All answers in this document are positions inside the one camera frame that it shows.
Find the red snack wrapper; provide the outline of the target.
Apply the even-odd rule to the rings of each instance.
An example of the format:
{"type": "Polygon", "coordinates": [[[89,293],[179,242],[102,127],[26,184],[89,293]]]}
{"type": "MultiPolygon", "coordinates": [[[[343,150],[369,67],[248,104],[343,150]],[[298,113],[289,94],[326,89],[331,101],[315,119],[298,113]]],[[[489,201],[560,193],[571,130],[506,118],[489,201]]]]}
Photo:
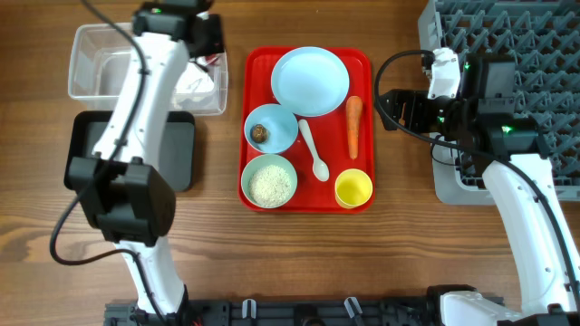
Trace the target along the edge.
{"type": "Polygon", "coordinates": [[[199,63],[205,67],[205,68],[209,68],[210,66],[216,66],[219,65],[219,61],[222,57],[221,53],[218,54],[211,54],[209,56],[205,56],[202,59],[199,60],[199,63]]]}

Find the white tissue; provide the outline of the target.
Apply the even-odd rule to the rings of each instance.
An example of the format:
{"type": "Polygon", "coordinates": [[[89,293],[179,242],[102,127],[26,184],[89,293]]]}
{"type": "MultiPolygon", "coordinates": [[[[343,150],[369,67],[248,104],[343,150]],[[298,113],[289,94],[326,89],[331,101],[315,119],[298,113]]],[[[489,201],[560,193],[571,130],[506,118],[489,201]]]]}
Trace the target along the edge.
{"type": "Polygon", "coordinates": [[[211,93],[215,89],[215,70],[211,67],[203,71],[198,65],[189,62],[176,84],[176,95],[195,95],[211,93]]]}

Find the orange carrot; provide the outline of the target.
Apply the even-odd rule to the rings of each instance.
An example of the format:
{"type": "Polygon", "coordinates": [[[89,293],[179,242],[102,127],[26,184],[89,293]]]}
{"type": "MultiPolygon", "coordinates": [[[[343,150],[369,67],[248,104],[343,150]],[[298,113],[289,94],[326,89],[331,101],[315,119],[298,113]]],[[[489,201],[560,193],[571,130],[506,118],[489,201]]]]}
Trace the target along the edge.
{"type": "Polygon", "coordinates": [[[359,153],[359,128],[363,113],[363,100],[351,96],[346,102],[347,143],[350,159],[357,159],[359,153]]]}

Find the yellow cup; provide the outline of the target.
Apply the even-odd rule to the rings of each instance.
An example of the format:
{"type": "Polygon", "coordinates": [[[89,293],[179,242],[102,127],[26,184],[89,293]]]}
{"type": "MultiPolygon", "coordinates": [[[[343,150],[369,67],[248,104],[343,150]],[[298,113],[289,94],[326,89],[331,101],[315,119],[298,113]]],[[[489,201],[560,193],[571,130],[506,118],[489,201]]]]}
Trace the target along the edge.
{"type": "Polygon", "coordinates": [[[354,209],[362,206],[371,199],[372,193],[372,180],[360,169],[346,169],[334,182],[335,200],[342,208],[354,209]]]}

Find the brown mushroom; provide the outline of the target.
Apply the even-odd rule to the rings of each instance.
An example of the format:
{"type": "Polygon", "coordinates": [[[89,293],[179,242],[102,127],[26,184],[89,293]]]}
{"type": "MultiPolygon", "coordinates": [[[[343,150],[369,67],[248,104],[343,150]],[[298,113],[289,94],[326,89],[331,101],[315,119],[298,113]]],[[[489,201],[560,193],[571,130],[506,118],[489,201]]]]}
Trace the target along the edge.
{"type": "Polygon", "coordinates": [[[269,131],[264,125],[256,124],[251,128],[250,136],[256,144],[263,144],[269,138],[269,131]]]}

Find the light blue bowl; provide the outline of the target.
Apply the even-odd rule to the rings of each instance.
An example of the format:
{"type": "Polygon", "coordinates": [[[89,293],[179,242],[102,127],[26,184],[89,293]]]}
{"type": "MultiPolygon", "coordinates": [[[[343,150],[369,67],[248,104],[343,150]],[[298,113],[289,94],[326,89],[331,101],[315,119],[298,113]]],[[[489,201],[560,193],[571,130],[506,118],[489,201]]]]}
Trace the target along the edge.
{"type": "Polygon", "coordinates": [[[243,134],[248,144],[265,154],[279,154],[289,149],[298,136],[298,122],[292,111],[279,104],[264,104],[246,118],[243,134]],[[256,142],[252,133],[257,125],[266,130],[266,140],[256,142]]]}

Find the green bowl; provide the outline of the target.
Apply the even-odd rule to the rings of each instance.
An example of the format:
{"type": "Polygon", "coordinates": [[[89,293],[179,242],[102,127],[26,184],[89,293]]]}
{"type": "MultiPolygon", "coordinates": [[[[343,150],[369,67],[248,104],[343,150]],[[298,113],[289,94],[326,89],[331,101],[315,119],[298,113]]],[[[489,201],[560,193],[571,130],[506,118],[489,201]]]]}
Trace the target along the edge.
{"type": "Polygon", "coordinates": [[[276,154],[264,154],[264,155],[260,155],[256,158],[253,158],[249,163],[246,164],[246,166],[244,167],[244,169],[242,171],[242,175],[240,177],[240,186],[241,186],[241,190],[242,190],[242,194],[243,194],[244,199],[247,199],[254,206],[257,206],[259,208],[264,208],[264,209],[274,209],[274,208],[279,208],[281,206],[276,206],[273,208],[265,208],[265,207],[259,206],[250,196],[249,182],[250,182],[250,178],[260,168],[263,168],[263,167],[266,167],[269,165],[276,165],[276,166],[279,166],[280,168],[283,168],[290,175],[290,178],[292,179],[293,191],[291,193],[291,196],[281,206],[288,203],[290,201],[290,199],[294,196],[295,191],[297,190],[297,183],[298,183],[295,168],[290,163],[290,161],[287,160],[286,158],[279,156],[279,155],[276,155],[276,154]]]}

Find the white rice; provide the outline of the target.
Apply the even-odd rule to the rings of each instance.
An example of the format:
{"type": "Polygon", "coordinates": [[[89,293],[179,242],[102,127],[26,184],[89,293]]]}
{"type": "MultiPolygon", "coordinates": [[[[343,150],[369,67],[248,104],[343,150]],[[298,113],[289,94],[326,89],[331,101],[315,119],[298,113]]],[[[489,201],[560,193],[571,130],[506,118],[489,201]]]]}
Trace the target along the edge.
{"type": "Polygon", "coordinates": [[[250,196],[265,208],[281,206],[293,191],[290,175],[279,166],[269,165],[260,168],[249,182],[250,196]]]}

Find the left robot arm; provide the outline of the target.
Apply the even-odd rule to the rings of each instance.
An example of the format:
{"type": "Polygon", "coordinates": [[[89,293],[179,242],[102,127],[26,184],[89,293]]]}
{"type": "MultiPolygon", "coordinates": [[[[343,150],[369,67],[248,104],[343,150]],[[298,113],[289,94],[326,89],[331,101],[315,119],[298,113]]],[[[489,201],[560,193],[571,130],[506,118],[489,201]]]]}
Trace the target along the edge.
{"type": "Polygon", "coordinates": [[[111,118],[88,158],[71,160],[68,178],[76,196],[56,223],[49,251],[75,206],[89,225],[125,259],[139,298],[129,318],[139,325],[199,325],[186,285],[171,256],[168,233],[176,194],[158,171],[160,148],[175,86],[199,57],[223,53],[221,19],[212,0],[145,2],[132,31],[111,28],[132,49],[111,118]]]}

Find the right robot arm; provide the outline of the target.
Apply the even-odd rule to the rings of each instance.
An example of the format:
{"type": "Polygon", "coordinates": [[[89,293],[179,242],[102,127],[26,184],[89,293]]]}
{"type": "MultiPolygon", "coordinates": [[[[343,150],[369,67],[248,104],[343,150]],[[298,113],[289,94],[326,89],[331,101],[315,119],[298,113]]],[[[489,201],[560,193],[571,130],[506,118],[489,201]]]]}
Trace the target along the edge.
{"type": "Polygon", "coordinates": [[[506,55],[422,51],[426,91],[375,91],[384,127],[471,157],[501,215],[514,256],[519,312],[464,285],[428,290],[438,325],[576,325],[579,253],[557,199],[545,137],[515,114],[516,65],[506,55]]]}

